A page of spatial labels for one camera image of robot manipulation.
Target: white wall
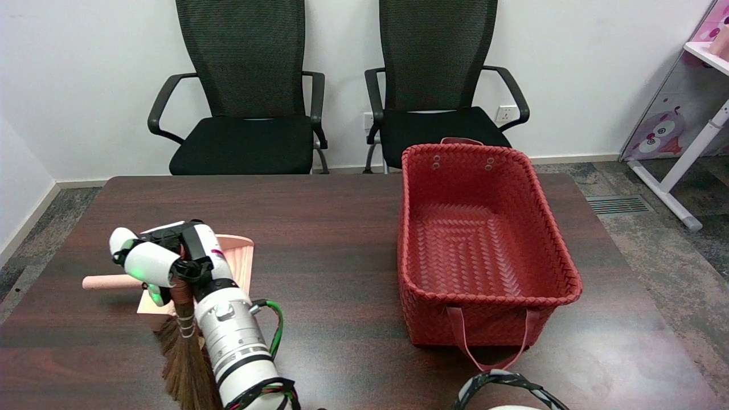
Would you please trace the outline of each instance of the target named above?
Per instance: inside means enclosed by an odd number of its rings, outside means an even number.
[[[54,184],[38,158],[0,117],[0,252]]]
[[[192,71],[173,0],[3,0],[6,119],[56,179],[162,174],[176,145],[146,118],[170,74]],[[507,132],[531,156],[617,154],[711,0],[502,0],[487,63],[531,106]],[[331,166],[362,165],[365,69],[381,66],[376,0],[307,0],[305,69],[327,75]],[[483,74],[476,104],[510,99]],[[182,136],[209,113],[183,84],[163,126]]]

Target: red woven basket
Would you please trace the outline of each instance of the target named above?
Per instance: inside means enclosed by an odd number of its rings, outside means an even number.
[[[537,341],[582,281],[522,152],[423,144],[402,154],[399,290],[415,345]]]

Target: office chair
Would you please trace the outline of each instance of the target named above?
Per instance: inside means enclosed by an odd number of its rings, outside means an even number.
[[[324,75],[302,71],[304,0],[176,4],[195,73],[169,77],[147,120],[153,134],[180,144],[170,172],[308,174],[316,150],[328,174],[321,128]],[[303,75],[312,77],[310,117],[304,109]],[[182,139],[162,130],[160,117],[175,86],[191,77],[200,79],[212,116]]]
[[[383,167],[402,168],[402,152],[414,144],[459,136],[510,147],[503,132],[529,119],[529,106],[503,67],[484,66],[496,22],[496,0],[380,0],[380,35],[385,66],[364,72],[374,124],[364,173],[382,144]],[[506,82],[519,118],[497,127],[472,107],[479,74],[497,72]],[[377,73],[384,72],[385,108]],[[422,111],[442,111],[421,113]]]

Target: baseboard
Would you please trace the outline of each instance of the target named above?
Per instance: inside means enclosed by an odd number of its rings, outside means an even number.
[[[106,179],[66,179],[56,181],[55,184],[62,190],[73,189],[73,188],[94,188],[103,187],[109,181]]]
[[[13,252],[17,250],[20,244],[23,243],[23,240],[28,236],[28,234],[31,232],[31,229],[33,229],[38,220],[41,219],[43,213],[46,211],[46,209],[48,209],[48,206],[60,191],[61,188],[58,187],[58,184],[53,184],[50,186],[48,192],[46,192],[45,196],[43,196],[43,198],[41,198],[39,203],[36,205],[36,208],[26,218],[23,224],[21,224],[20,227],[13,233],[11,239],[7,242],[7,244],[5,244],[5,247],[0,252],[0,260],[2,261],[2,264],[5,264],[5,261],[8,260],[12,256]]]
[[[612,162],[617,161],[620,157],[619,153],[615,154],[595,154],[595,155],[564,155],[561,157],[539,156],[529,157],[534,165],[546,165],[551,163],[578,163],[578,162]],[[365,169],[364,165],[342,165],[330,166],[330,170],[334,170],[335,174],[356,174],[356,170]],[[382,165],[373,165],[372,170],[375,174],[382,172]]]
[[[595,155],[565,155],[561,157],[529,157],[534,165],[547,165],[551,163],[578,163],[578,162],[615,162],[620,153]]]

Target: chair armrest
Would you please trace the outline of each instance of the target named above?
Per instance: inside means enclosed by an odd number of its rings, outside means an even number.
[[[321,113],[324,111],[324,75],[315,71],[302,71],[302,75],[311,77],[311,129],[319,138],[319,148],[328,146],[327,137],[321,127]]]
[[[367,93],[370,95],[370,106],[372,107],[373,125],[367,135],[367,143],[372,145],[375,143],[375,134],[380,130],[382,122],[385,119],[385,113],[382,110],[382,96],[380,95],[380,83],[377,81],[377,73],[384,73],[385,68],[370,69],[364,72],[364,81],[367,83]]]
[[[516,107],[519,108],[519,118],[516,120],[513,120],[510,123],[506,123],[499,127],[499,130],[501,132],[506,131],[509,128],[512,128],[514,125],[524,124],[526,121],[529,120],[529,105],[526,103],[526,98],[524,98],[524,94],[521,93],[521,89],[519,88],[519,84],[516,83],[516,80],[514,80],[514,76],[511,75],[509,70],[505,69],[504,67],[495,67],[495,66],[483,66],[484,70],[490,70],[490,71],[496,71],[499,73],[501,78],[506,83],[506,86],[509,88],[509,91],[511,92],[512,97],[514,98],[514,101],[516,101]]]
[[[160,93],[157,94],[157,99],[155,99],[155,103],[152,105],[152,111],[149,112],[149,117],[147,118],[147,127],[149,128],[149,132],[154,135],[159,135],[171,139],[178,144],[182,144],[184,142],[184,140],[177,135],[169,131],[164,131],[163,129],[160,129],[160,118],[162,117],[162,112],[165,110],[167,101],[169,101],[170,96],[172,95],[172,91],[175,90],[177,83],[180,82],[180,80],[182,80],[183,78],[191,78],[197,76],[198,75],[196,73],[175,74],[171,75],[167,79],[167,81],[165,81],[165,84],[162,86]]]

